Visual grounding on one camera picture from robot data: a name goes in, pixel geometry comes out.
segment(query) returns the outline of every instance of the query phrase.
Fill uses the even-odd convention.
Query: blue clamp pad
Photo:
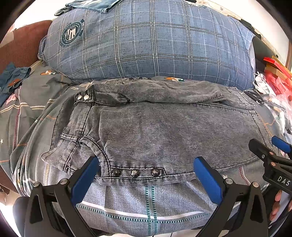
[[[219,183],[216,181],[216,178],[218,177],[214,177],[214,172],[217,171],[212,170],[212,168],[208,165],[204,158],[199,156],[194,160],[194,172],[196,173],[198,179],[206,190],[211,202],[219,205],[223,200],[223,190]],[[221,178],[220,181],[223,183],[223,178],[219,173],[218,175]]]
[[[82,202],[98,171],[100,171],[99,160],[95,157],[71,189],[71,202],[73,206]]]
[[[272,137],[272,144],[274,146],[278,147],[280,150],[282,150],[286,154],[291,152],[290,144],[288,144],[287,142],[284,142],[282,139],[280,139],[276,136]]]

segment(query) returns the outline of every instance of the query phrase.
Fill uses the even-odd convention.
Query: clamp jaw
[[[99,171],[98,159],[90,157],[69,179],[61,179],[58,184],[44,187],[39,182],[34,183],[25,215],[25,237],[40,235],[67,237],[56,217],[52,202],[59,203],[62,215],[73,236],[96,236],[75,205],[82,202]]]
[[[292,146],[282,139],[272,137],[272,144],[292,158]],[[280,190],[292,195],[292,160],[277,156],[271,149],[256,139],[251,139],[248,147],[264,162],[263,179]]]
[[[267,237],[268,223],[263,195],[257,182],[250,186],[236,184],[232,179],[223,179],[203,157],[194,160],[194,172],[209,198],[218,207],[197,235],[218,237],[230,216],[235,202],[241,202],[238,216],[226,237]]]

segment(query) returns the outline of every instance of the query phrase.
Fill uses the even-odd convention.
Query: brown cushion
[[[14,186],[13,182],[8,178],[7,174],[2,169],[1,166],[0,166],[0,184],[3,185],[6,188],[18,193],[18,191],[17,191],[16,187]]]
[[[48,33],[51,23],[51,20],[40,21],[12,31],[13,36],[6,40],[13,40],[0,47],[0,74],[10,62],[16,67],[29,67],[35,63],[39,42]]]

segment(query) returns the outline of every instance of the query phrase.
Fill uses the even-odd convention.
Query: circular emblem
[[[82,35],[83,30],[84,20],[67,25],[62,33],[60,44],[63,47],[68,46],[68,44],[74,41],[78,36]]]

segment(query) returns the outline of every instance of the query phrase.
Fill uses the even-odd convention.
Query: red object
[[[274,59],[269,58],[269,57],[264,57],[264,61],[268,62],[272,66],[276,67],[279,69],[285,76],[287,76],[289,79],[292,78],[292,76]]]
[[[290,84],[287,84],[270,71],[265,71],[265,77],[267,83],[272,87],[276,95],[284,95],[288,101],[292,101],[292,86]]]

